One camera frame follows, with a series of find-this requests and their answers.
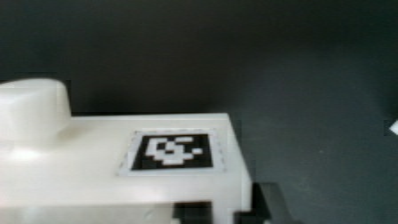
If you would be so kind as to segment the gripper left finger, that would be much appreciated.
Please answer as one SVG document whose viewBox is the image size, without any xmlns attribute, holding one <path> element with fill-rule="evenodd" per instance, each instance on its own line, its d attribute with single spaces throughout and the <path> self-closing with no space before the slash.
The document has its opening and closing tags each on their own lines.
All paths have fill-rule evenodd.
<svg viewBox="0 0 398 224">
<path fill-rule="evenodd" d="M 181 224 L 213 224 L 211 202 L 176 203 L 172 217 Z"/>
</svg>

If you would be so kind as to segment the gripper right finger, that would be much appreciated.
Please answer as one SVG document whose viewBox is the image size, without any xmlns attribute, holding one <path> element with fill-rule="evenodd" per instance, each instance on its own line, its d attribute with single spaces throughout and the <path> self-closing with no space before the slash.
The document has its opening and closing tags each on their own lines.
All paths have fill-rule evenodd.
<svg viewBox="0 0 398 224">
<path fill-rule="evenodd" d="M 275 183 L 252 184 L 250 211 L 234 213 L 234 224 L 303 224 L 291 216 L 280 187 Z"/>
</svg>

